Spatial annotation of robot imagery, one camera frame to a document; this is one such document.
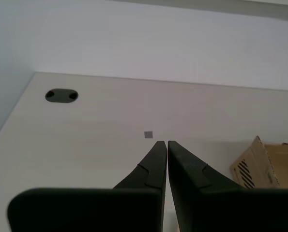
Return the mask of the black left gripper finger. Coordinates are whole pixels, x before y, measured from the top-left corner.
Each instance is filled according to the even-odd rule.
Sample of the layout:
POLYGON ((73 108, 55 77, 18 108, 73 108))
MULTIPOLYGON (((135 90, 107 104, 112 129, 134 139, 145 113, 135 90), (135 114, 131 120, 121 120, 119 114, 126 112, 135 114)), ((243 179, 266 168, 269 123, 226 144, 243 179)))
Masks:
POLYGON ((15 196, 7 217, 13 232, 160 232, 167 147, 158 141, 112 189, 34 188, 15 196))
POLYGON ((288 232, 288 189, 242 187, 176 141, 168 174, 182 232, 288 232))

